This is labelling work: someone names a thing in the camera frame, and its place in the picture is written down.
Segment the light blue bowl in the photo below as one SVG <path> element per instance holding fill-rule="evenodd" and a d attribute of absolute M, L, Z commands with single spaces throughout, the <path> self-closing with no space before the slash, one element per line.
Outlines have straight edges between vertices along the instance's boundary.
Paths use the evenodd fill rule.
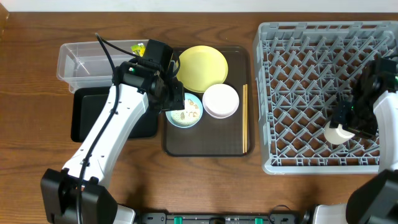
<path fill-rule="evenodd" d="M 167 120 L 178 128 L 191 128 L 196 125 L 203 114 L 203 105 L 200 99 L 191 94 L 185 93 L 185 109 L 167 111 Z"/>

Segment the rice and nut scraps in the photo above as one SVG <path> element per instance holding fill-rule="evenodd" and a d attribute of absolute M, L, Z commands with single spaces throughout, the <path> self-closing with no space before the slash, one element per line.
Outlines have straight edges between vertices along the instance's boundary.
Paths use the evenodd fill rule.
<path fill-rule="evenodd" d="M 172 111 L 172 119 L 180 126 L 190 126 L 196 123 L 200 118 L 200 108 L 191 99 L 185 100 L 185 109 Z"/>

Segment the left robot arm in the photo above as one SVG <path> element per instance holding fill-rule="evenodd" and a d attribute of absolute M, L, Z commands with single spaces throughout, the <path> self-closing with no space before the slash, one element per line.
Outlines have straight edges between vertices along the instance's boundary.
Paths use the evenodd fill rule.
<path fill-rule="evenodd" d="M 116 161 L 132 129 L 148 109 L 184 108 L 173 48 L 148 40 L 143 55 L 111 63 L 112 86 L 104 108 L 80 148 L 62 170 L 47 169 L 40 181 L 49 223 L 133 223 L 136 212 L 108 191 Z"/>

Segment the green yellow snack wrapper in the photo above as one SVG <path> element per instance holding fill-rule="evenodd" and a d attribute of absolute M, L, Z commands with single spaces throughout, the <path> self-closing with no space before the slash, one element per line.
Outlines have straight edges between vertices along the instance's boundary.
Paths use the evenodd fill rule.
<path fill-rule="evenodd" d="M 144 43 L 138 43 L 136 45 L 131 46 L 131 51 L 134 55 L 138 55 L 142 57 L 144 55 L 144 52 L 146 50 L 146 46 Z"/>

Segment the white cup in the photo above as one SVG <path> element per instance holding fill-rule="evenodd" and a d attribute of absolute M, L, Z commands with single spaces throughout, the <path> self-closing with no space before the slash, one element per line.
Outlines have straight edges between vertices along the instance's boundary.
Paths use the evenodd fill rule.
<path fill-rule="evenodd" d="M 324 128 L 324 137 L 328 142 L 334 145 L 340 145 L 355 136 L 354 133 L 345 131 L 343 126 L 339 124 L 336 128 L 331 127 L 331 122 L 327 122 Z"/>

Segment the pink bowl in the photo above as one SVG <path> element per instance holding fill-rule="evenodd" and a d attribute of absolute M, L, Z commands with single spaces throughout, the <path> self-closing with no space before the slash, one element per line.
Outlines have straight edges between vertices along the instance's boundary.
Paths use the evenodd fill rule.
<path fill-rule="evenodd" d="M 233 115 L 239 107 L 237 91 L 226 84 L 210 86 L 203 94 L 202 103 L 205 111 L 216 119 Z"/>

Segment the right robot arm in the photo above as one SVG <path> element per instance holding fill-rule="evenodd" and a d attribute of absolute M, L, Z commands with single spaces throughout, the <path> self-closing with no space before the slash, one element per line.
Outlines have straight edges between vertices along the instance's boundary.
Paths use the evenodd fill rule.
<path fill-rule="evenodd" d="M 397 223 L 397 56 L 370 61 L 352 99 L 341 101 L 324 129 L 342 144 L 353 137 L 379 140 L 378 174 L 355 190 L 347 203 L 317 205 L 302 223 Z"/>

